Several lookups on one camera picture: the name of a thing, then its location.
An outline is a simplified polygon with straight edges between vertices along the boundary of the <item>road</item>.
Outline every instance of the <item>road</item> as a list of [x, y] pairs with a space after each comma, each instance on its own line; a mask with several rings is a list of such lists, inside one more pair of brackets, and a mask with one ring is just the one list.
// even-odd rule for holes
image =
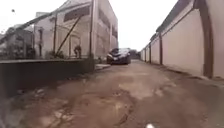
[[19, 128], [223, 128], [223, 92], [135, 60], [21, 95], [2, 118]]

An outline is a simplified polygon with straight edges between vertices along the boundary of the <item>rock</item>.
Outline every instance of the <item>rock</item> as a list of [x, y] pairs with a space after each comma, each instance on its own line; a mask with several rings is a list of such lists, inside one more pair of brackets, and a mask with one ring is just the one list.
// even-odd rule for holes
[[61, 111], [55, 111], [54, 112], [54, 116], [56, 117], [56, 118], [61, 118], [62, 117], [62, 112]]
[[70, 121], [73, 119], [73, 115], [71, 115], [71, 114], [63, 115], [62, 119], [66, 120], [66, 121]]
[[44, 89], [39, 89], [39, 90], [37, 90], [37, 92], [36, 93], [43, 93], [44, 92]]

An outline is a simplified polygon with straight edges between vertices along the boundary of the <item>dark car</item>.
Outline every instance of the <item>dark car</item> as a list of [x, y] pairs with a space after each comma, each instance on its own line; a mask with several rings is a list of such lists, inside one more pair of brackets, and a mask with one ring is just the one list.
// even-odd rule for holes
[[107, 55], [108, 64], [130, 64], [130, 50], [128, 48], [115, 48]]

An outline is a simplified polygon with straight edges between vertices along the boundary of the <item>wall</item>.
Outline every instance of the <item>wall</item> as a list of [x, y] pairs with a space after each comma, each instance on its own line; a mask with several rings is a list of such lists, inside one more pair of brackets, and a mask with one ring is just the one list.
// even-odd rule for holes
[[[102, 13], [108, 19], [109, 25], [105, 24], [105, 21], [101, 19]], [[94, 1], [92, 38], [95, 58], [105, 57], [111, 49], [118, 47], [118, 39], [113, 35], [112, 31], [113, 28], [118, 31], [117, 22], [117, 17], [108, 0]]]
[[223, 0], [206, 0], [213, 28], [214, 40], [214, 77], [224, 78], [224, 15]]
[[85, 60], [24, 60], [0, 63], [0, 88], [2, 97], [14, 96], [18, 90], [55, 86], [55, 81], [94, 71], [94, 61]]
[[150, 55], [149, 55], [149, 46], [146, 47], [146, 62], [149, 62]]
[[203, 75], [203, 38], [200, 14], [198, 10], [194, 10], [163, 36], [163, 64]]
[[160, 60], [160, 48], [159, 48], [159, 36], [157, 36], [152, 42], [151, 42], [151, 61], [152, 63], [159, 64]]
[[[203, 75], [204, 35], [198, 9], [193, 8], [193, 0], [162, 29], [163, 65], [174, 70]], [[160, 40], [151, 41], [152, 63], [160, 62]]]
[[[37, 12], [36, 17], [42, 16], [46, 12]], [[35, 49], [36, 53], [39, 56], [39, 44], [40, 44], [40, 33], [39, 30], [43, 30], [43, 43], [42, 43], [42, 57], [45, 57], [45, 54], [53, 50], [53, 36], [54, 36], [54, 21], [50, 20], [53, 16], [45, 18], [35, 24], [34, 33], [35, 33]]]
[[145, 49], [142, 50], [141, 58], [143, 61], [145, 61]]
[[[66, 37], [69, 30], [72, 28], [77, 19], [64, 22], [64, 13], [58, 15], [58, 30], [57, 30], [57, 44], [56, 49]], [[90, 15], [83, 16], [73, 29], [71, 35], [65, 41], [62, 51], [65, 55], [69, 56], [69, 44], [71, 43], [71, 54], [74, 54], [74, 47], [81, 45], [82, 56], [87, 56], [89, 53], [89, 34], [90, 34]]]

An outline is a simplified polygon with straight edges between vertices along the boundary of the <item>dirt road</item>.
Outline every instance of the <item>dirt road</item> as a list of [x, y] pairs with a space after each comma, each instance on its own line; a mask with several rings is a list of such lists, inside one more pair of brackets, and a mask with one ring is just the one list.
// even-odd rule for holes
[[222, 87], [140, 61], [54, 85], [11, 100], [2, 112], [4, 126], [224, 127]]

